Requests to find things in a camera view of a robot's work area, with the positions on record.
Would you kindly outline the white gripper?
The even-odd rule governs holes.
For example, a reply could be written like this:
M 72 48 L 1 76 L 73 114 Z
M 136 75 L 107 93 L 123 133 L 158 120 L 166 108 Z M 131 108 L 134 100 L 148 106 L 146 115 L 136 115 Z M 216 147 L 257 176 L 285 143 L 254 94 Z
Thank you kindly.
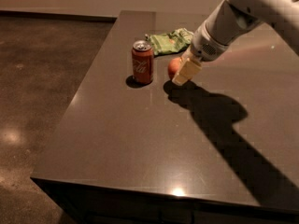
M 218 59 L 228 49 L 230 38 L 214 21 L 205 20 L 194 32 L 190 44 L 191 53 L 203 62 Z M 171 79 L 178 86 L 184 85 L 202 69 L 202 65 L 192 58 L 181 58 L 180 68 Z

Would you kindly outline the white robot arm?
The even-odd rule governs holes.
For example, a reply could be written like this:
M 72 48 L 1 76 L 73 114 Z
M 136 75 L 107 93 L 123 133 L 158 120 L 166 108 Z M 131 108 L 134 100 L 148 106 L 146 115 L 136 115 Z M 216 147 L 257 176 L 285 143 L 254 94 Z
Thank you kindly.
M 223 0 L 194 32 L 172 82 L 184 85 L 203 62 L 218 59 L 232 42 L 261 23 L 270 25 L 299 54 L 299 0 Z

